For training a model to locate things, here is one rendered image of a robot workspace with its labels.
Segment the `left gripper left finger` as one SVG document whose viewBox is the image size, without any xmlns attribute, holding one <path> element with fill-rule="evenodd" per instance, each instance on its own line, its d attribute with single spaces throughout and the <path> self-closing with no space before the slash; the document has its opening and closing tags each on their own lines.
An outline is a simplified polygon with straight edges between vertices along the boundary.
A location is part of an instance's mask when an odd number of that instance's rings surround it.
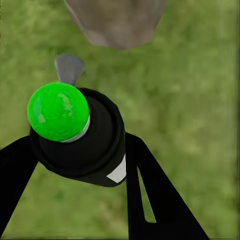
<svg viewBox="0 0 240 240">
<path fill-rule="evenodd" d="M 0 238 L 37 163 L 30 136 L 0 150 Z"/>
</svg>

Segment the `pesticide atomizer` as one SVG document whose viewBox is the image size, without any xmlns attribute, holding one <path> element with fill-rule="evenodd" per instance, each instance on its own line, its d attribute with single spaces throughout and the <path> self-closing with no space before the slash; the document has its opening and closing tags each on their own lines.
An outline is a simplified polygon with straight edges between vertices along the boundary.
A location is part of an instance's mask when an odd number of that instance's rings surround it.
<svg viewBox="0 0 240 240">
<path fill-rule="evenodd" d="M 48 170 L 104 187 L 120 186 L 126 174 L 126 128 L 107 96 L 75 87 L 86 69 L 78 56 L 54 60 L 60 82 L 43 85 L 27 106 L 31 148 Z"/>
</svg>

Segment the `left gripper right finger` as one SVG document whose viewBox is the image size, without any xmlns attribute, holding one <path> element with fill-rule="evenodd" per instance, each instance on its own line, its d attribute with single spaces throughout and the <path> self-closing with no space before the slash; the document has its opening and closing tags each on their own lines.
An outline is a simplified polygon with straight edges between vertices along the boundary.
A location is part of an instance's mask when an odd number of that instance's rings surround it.
<svg viewBox="0 0 240 240">
<path fill-rule="evenodd" d="M 210 240 L 145 142 L 125 133 L 129 240 Z M 145 220 L 139 168 L 156 223 Z"/>
</svg>

